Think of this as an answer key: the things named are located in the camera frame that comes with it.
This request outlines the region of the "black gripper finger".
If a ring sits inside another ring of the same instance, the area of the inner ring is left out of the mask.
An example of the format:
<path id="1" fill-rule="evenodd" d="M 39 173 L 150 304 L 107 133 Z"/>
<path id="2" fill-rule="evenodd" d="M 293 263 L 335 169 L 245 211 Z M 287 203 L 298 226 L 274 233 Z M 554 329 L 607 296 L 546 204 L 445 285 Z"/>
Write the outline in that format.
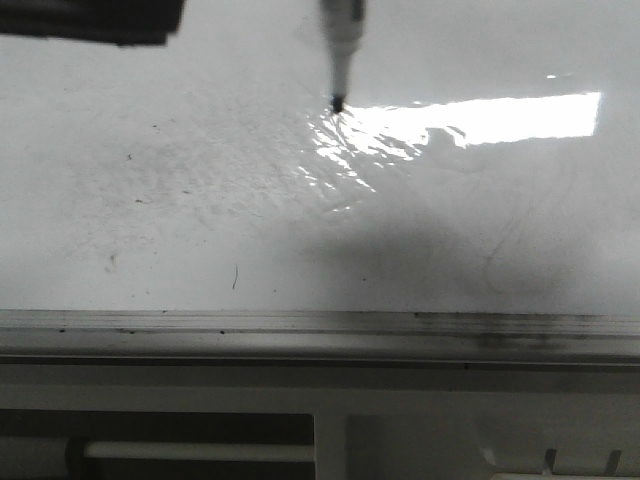
<path id="1" fill-rule="evenodd" d="M 118 46 L 164 45 L 180 27 L 183 0 L 1 2 L 3 35 Z"/>

